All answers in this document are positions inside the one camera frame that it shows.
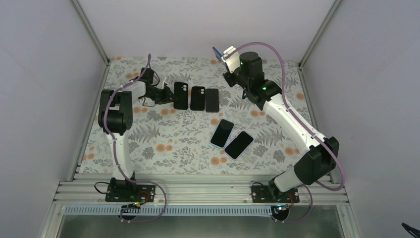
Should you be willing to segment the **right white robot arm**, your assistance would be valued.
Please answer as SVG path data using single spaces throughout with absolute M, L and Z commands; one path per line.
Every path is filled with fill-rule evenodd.
M 336 168 L 339 143 L 318 132 L 290 105 L 280 86 L 265 78 L 262 59 L 256 52 L 239 54 L 235 48 L 225 50 L 220 60 L 227 72 L 229 86 L 239 85 L 243 95 L 272 117 L 299 146 L 302 158 L 290 169 L 268 183 L 271 200 L 280 202 L 287 192 L 301 185 L 311 185 Z

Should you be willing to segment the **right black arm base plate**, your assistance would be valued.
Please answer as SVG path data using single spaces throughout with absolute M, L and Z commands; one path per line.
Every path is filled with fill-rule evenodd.
M 299 203 L 297 188 L 281 193 L 271 192 L 268 185 L 255 182 L 251 185 L 251 197 L 253 203 Z

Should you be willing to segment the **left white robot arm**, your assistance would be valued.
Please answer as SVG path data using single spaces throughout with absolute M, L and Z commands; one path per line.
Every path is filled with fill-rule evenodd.
M 128 134 L 133 125 L 133 103 L 145 98 L 157 105 L 174 101 L 171 89 L 166 85 L 158 88 L 154 79 L 160 80 L 154 70 L 142 68 L 141 74 L 127 84 L 116 90 L 104 89 L 100 95 L 98 124 L 109 140 L 113 156 L 109 192 L 118 192 L 126 201 L 133 200 L 139 192 L 128 145 Z

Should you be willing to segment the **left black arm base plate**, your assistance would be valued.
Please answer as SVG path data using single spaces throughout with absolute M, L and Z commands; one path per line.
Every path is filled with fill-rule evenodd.
M 112 178 L 105 194 L 106 202 L 142 203 L 153 202 L 155 185 L 136 184 L 127 180 Z

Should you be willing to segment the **black phone case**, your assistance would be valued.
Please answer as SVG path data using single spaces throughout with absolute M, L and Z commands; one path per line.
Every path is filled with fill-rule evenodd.
M 188 84 L 184 82 L 174 82 L 174 102 L 173 107 L 177 110 L 187 110 L 188 106 Z
M 191 89 L 190 109 L 192 111 L 204 111 L 205 100 L 205 87 L 193 86 Z

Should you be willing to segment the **black smartphone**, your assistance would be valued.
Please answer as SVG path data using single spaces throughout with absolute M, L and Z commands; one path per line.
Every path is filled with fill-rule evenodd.
M 223 54 L 216 47 L 212 47 L 212 50 L 215 54 L 216 59 L 220 62 L 223 62 Z

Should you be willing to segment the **purple smartphone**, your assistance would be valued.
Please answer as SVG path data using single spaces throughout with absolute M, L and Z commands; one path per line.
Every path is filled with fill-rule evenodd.
M 209 113 L 219 112 L 219 90 L 208 88 L 205 90 L 205 110 Z

